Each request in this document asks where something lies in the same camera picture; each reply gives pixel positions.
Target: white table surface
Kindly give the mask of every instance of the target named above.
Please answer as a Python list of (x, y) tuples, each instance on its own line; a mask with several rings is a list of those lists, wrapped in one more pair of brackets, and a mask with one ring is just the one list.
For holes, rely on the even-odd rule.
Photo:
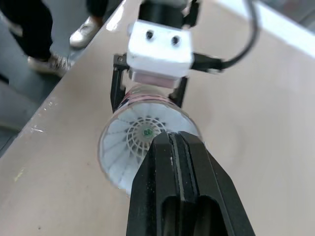
[[(138, 0), (124, 2), (0, 159), (1, 236), (123, 236), (129, 199), (105, 179), (97, 145), (111, 117), (113, 54)], [(195, 51), (229, 58), (241, 17), (204, 1)], [(229, 173), (258, 236), (315, 232), (315, 60), (263, 31), (222, 75), (191, 72), (184, 110)]]

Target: shoe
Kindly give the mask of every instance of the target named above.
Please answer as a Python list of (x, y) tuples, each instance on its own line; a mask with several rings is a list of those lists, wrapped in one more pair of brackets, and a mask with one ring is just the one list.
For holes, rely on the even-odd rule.
[(40, 73), (55, 74), (63, 77), (65, 73), (70, 70), (73, 62), (67, 58), (52, 54), (48, 61), (41, 61), (36, 58), (29, 57), (28, 64), (30, 68)]
[(70, 45), (75, 48), (85, 48), (100, 30), (100, 26), (89, 17), (70, 37)]

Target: black bracket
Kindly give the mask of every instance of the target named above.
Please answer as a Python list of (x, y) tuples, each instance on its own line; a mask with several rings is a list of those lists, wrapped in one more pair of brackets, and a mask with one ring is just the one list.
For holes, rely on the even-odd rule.
[(114, 55), (114, 70), (112, 78), (112, 86), (110, 89), (110, 101), (112, 104), (113, 112), (117, 110), (119, 104), (122, 102), (126, 87), (123, 85), (123, 73), (124, 70), (129, 70), (127, 64), (126, 54), (124, 55)]
[[(115, 54), (113, 65), (114, 70), (112, 86), (110, 90), (110, 101), (112, 104), (112, 110), (113, 112), (115, 112), (118, 109), (120, 103), (123, 101), (124, 96), (126, 94), (126, 87), (123, 85), (124, 71), (129, 70), (126, 54), (124, 55)], [(169, 95), (169, 99), (178, 107), (182, 107), (183, 105), (187, 82), (188, 78), (183, 77), (181, 79), (179, 86), (176, 89), (174, 89), (174, 91)]]

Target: gray floor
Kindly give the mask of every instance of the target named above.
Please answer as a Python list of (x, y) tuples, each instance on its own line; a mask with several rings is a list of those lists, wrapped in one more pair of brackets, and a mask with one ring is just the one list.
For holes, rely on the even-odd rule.
[[(83, 50), (73, 50), (69, 45), (71, 34), (86, 20), (88, 13), (86, 0), (43, 0), (53, 16), (52, 51), (76, 60)], [(119, 0), (110, 0), (109, 11), (105, 20), (111, 15)], [(9, 79), (9, 84), (19, 93), (40, 104), (50, 94), (60, 78), (42, 75), (30, 70), (27, 57), (23, 54), (6, 25), (0, 21), (0, 74)], [(13, 142), (17, 133), (0, 129), (0, 157)]]

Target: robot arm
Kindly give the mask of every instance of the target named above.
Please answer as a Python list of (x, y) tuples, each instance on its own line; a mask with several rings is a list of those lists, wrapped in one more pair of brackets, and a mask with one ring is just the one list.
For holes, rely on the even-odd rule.
[(132, 184), (126, 236), (254, 236), (228, 174), (196, 136), (161, 133)]

